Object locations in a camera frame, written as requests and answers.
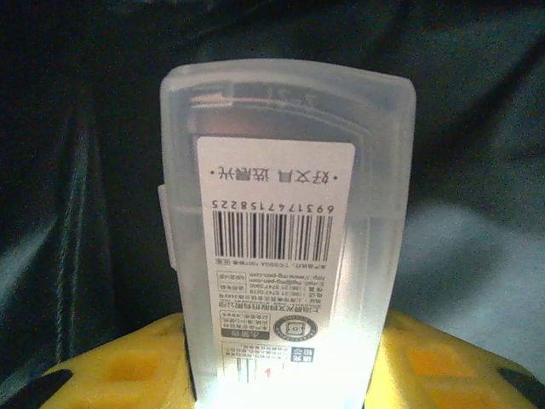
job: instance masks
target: white label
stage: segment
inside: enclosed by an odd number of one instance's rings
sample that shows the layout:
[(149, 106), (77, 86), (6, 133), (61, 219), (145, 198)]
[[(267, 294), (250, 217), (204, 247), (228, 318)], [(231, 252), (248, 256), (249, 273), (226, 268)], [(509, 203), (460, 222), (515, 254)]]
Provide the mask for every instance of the white label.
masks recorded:
[(312, 369), (324, 358), (353, 145), (212, 136), (197, 145), (219, 378)]

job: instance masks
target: dark fabric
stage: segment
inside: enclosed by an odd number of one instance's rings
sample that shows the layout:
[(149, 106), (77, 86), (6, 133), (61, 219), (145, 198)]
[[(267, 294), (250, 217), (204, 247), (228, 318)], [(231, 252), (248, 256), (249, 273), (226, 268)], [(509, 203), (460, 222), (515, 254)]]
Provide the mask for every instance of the dark fabric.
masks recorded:
[(4, 402), (2, 409), (39, 409), (72, 377), (72, 372), (61, 369), (43, 375), (28, 383), (9, 400)]
[(498, 372), (503, 379), (511, 383), (521, 395), (531, 402), (537, 409), (545, 408), (545, 385), (535, 377), (507, 368), (499, 368)]
[(542, 4), (122, 3), (0, 6), (3, 394), (181, 309), (157, 198), (159, 84), (246, 57), (413, 81), (393, 306), (545, 379)]

